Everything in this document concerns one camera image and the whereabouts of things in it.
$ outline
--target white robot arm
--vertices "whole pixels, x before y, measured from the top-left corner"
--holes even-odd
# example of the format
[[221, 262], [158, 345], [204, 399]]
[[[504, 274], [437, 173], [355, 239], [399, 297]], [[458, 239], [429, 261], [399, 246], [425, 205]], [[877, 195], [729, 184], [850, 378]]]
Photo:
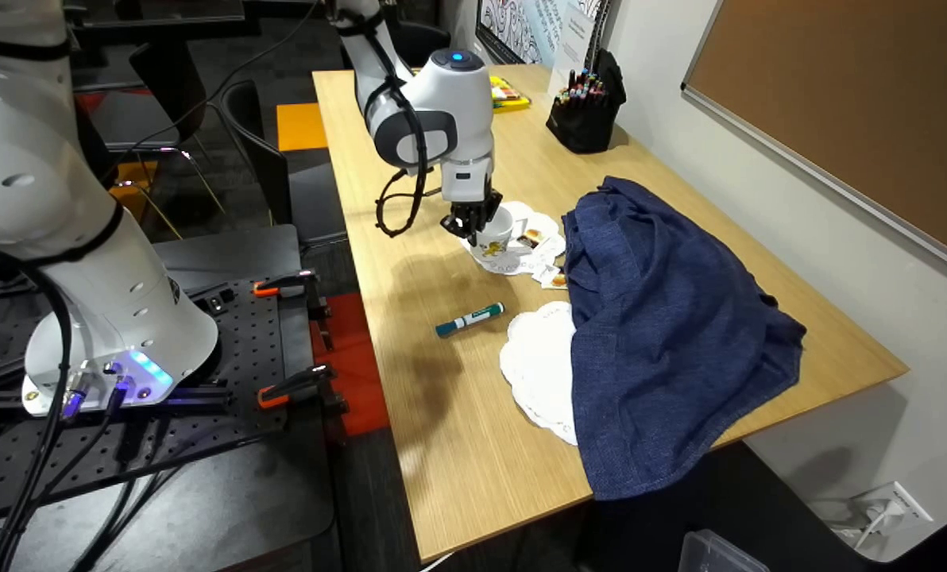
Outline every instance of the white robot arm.
[[[90, 170], [66, 71], [62, 0], [0, 4], [0, 252], [57, 282], [69, 307], [66, 399], [161, 402], [215, 349], [221, 326], [161, 271], [148, 234]], [[50, 411], [62, 326], [27, 349], [22, 406]]]
[[474, 241], [504, 199], [494, 191], [494, 92], [484, 61], [471, 52], [437, 52], [412, 77], [396, 52], [378, 0], [340, 0], [327, 4], [327, 13], [355, 71], [355, 100], [378, 154], [418, 170], [418, 187], [425, 164], [438, 161], [442, 198], [453, 202], [442, 225]]

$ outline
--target white cloth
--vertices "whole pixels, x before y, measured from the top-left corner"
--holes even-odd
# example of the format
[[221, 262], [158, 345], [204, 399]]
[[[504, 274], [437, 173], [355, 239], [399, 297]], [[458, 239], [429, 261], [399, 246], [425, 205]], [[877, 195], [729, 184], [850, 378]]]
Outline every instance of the white cloth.
[[478, 252], [471, 241], [460, 241], [474, 261], [490, 274], [530, 274], [542, 286], [563, 286], [560, 257], [565, 255], [565, 234], [560, 225], [530, 210], [528, 202], [504, 202], [511, 217], [511, 239], [505, 252]]
[[509, 339], [499, 351], [514, 402], [568, 443], [577, 443], [572, 333], [572, 304], [548, 302], [509, 320]]

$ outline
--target wooden table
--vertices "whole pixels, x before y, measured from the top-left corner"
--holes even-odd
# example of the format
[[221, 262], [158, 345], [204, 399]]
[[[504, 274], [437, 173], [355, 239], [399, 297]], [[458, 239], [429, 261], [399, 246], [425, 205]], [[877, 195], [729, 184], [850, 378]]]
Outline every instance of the wooden table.
[[[560, 220], [603, 173], [632, 179], [719, 234], [754, 271], [760, 286], [807, 325], [802, 381], [733, 423], [719, 443], [907, 372], [875, 336], [624, 134], [600, 154], [565, 152], [544, 126], [551, 107], [544, 71], [499, 65], [497, 72], [535, 94], [530, 107], [504, 112], [494, 119], [497, 187], [505, 199], [530, 202]], [[479, 271], [438, 227], [438, 220], [450, 214], [444, 199], [425, 199], [406, 234], [385, 239], [374, 227], [374, 198], [396, 167], [371, 148], [353, 100], [353, 77], [316, 72], [316, 89], [419, 557], [433, 560], [471, 546], [587, 500], [593, 489], [580, 451], [539, 428], [514, 406], [499, 372], [499, 349], [511, 315], [565, 297], [565, 291], [544, 291], [530, 276], [494, 276]], [[509, 315], [450, 339], [433, 333], [438, 320], [469, 315], [486, 302], [505, 302]]]

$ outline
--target cloth fold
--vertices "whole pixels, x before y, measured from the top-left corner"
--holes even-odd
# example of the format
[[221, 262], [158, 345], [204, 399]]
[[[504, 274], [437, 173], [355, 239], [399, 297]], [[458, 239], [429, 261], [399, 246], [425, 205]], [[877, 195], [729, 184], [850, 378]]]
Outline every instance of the cloth fold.
[[565, 214], [572, 411], [597, 500], [679, 479], [797, 381], [803, 326], [692, 220], [603, 179]]

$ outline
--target floor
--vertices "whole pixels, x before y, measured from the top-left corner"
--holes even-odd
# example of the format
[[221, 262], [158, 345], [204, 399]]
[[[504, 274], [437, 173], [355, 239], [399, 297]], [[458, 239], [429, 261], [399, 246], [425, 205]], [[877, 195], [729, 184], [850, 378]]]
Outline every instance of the floor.
[[[275, 136], [276, 100], [308, 100], [316, 89], [312, 71], [343, 65], [340, 40], [321, 23], [263, 19], [262, 37], [194, 40], [204, 83], [221, 84], [232, 71], [262, 84], [267, 107], [267, 134]], [[222, 195], [226, 217], [202, 195], [190, 170], [171, 167], [170, 184], [158, 191], [165, 214], [189, 234], [222, 227], [267, 225], [267, 210], [238, 152], [221, 129], [215, 117], [206, 119], [202, 147], [209, 154], [209, 179]], [[321, 152], [289, 154], [293, 164], [325, 161]], [[150, 223], [154, 239], [170, 239], [165, 227]], [[353, 276], [330, 276], [330, 291], [355, 289]], [[364, 434], [333, 456], [340, 557], [347, 572], [418, 572], [418, 543], [399, 474], [392, 431]], [[803, 505], [746, 451], [729, 449], [708, 453], [669, 494], [582, 505], [535, 527], [497, 537], [484, 546], [456, 554], [438, 572], [618, 572], [618, 570], [676, 570], [683, 531], [715, 527], [737, 546], [751, 548], [772, 570], [877, 570], [854, 560], [828, 527], [813, 524]], [[915, 548], [909, 561], [889, 570], [947, 570], [947, 539]]]

